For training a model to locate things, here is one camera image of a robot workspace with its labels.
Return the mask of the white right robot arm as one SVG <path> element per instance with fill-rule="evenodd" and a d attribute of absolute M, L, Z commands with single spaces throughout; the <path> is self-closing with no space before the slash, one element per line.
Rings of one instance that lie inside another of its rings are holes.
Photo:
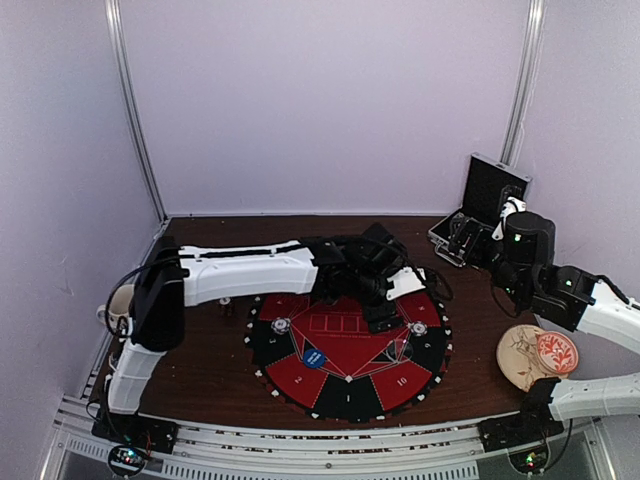
<path fill-rule="evenodd" d="M 577 418 L 638 414 L 638 373 L 595 379 L 577 374 L 587 359 L 579 336 L 638 353 L 638 300 L 604 274 L 555 264 L 554 223 L 515 199 L 493 225 L 456 213 L 448 229 L 447 255 L 486 270 L 492 293 L 511 302 L 510 316 L 532 313 L 547 323 L 530 334 L 512 328 L 497 349 L 505 375 L 524 369 L 517 384 L 525 397 L 512 423 L 519 440 L 533 441 L 550 424 Z"/>

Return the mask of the blue small blind button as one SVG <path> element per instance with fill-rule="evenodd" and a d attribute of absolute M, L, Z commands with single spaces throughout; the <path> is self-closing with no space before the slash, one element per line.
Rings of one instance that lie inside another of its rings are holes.
<path fill-rule="evenodd" d="M 319 349 L 309 349 L 304 352 L 302 361 L 309 369 L 319 369 L 326 363 L 326 355 Z"/>

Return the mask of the clear round dealer button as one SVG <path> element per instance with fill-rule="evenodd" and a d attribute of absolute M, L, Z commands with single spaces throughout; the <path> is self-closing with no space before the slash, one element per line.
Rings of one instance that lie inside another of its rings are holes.
<path fill-rule="evenodd" d="M 412 359 L 413 346 L 406 338 L 396 338 L 384 350 L 385 356 L 393 363 L 403 363 Z"/>

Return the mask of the blue cream chips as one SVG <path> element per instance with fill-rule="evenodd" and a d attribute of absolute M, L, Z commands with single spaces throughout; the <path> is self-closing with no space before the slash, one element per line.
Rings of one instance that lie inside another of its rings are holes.
<path fill-rule="evenodd" d="M 283 336 L 290 332 L 291 319 L 288 317 L 279 317 L 271 322 L 271 330 L 276 336 Z"/>

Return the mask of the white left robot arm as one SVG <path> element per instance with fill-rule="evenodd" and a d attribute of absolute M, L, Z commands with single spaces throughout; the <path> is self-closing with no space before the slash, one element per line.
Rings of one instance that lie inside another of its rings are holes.
<path fill-rule="evenodd" d="M 394 301 L 423 286 L 405 246 L 381 224 L 360 235 L 303 237 L 261 246 L 204 248 L 156 241 L 146 262 L 115 286 L 129 285 L 123 312 L 106 301 L 104 322 L 123 340 L 105 383 L 106 429 L 123 444 L 144 433 L 142 393 L 159 362 L 185 336 L 185 310 L 210 301 L 265 294 L 310 294 L 330 303 L 356 300 L 376 323 L 390 319 Z"/>

